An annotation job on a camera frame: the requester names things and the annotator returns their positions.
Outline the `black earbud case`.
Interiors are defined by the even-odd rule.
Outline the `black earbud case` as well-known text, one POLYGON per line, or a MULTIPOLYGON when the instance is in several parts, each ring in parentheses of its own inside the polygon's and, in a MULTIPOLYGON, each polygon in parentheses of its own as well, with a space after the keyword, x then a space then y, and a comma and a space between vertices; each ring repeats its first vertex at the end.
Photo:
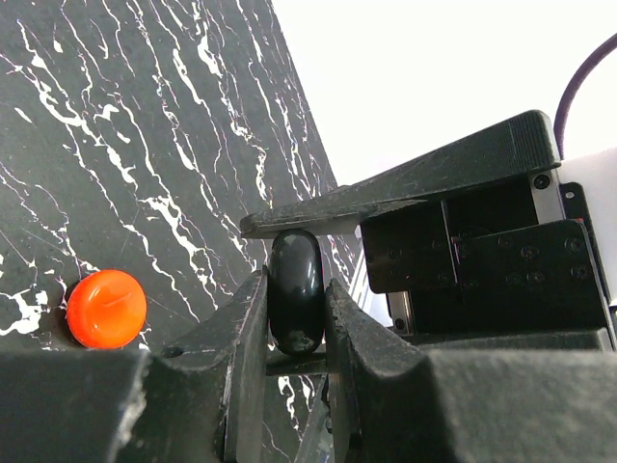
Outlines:
POLYGON ((268 266, 267 312, 277 348, 305 356, 321 344, 325 331, 325 287, 316 237, 303 230, 280 233, 268 266))

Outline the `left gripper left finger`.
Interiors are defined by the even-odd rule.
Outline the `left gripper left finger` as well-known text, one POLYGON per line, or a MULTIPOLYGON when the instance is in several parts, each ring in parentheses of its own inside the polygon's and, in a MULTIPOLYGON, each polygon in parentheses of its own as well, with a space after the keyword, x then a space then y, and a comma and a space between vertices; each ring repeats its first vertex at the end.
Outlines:
POLYGON ((146 350, 3 351, 5 462, 256 462, 267 275, 193 331, 146 350))

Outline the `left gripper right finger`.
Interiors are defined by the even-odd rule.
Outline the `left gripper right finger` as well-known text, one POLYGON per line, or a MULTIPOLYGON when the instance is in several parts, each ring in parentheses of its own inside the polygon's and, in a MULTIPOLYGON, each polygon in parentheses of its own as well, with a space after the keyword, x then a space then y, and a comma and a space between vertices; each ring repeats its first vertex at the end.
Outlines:
POLYGON ((420 349, 326 291, 338 462, 612 462, 616 357, 420 349))

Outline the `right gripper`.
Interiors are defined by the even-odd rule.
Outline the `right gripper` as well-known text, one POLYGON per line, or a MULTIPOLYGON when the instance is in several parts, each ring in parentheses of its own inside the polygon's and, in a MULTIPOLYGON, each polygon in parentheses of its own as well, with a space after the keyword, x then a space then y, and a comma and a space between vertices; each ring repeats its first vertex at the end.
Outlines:
POLYGON ((239 229, 249 239, 349 234, 376 215, 361 225, 368 283, 402 336, 615 340, 581 189, 549 171, 560 163, 549 116, 529 110, 358 183, 250 214, 239 229))

